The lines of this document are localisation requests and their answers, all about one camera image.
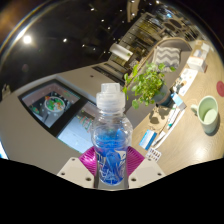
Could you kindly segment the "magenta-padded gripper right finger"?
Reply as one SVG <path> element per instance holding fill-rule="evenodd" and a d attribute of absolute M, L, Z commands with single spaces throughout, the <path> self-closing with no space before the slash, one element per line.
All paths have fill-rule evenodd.
<path fill-rule="evenodd" d="M 145 158 L 132 147 L 127 149 L 126 173 L 130 189 L 143 187 L 165 177 L 154 160 Z"/>

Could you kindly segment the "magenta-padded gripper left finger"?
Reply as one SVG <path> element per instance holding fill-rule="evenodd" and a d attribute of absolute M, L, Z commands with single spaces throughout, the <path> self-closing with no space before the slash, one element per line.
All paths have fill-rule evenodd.
<path fill-rule="evenodd" d="M 71 157 L 58 172 L 58 176 L 84 188 L 98 185 L 98 162 L 93 147 L 79 157 Z"/>

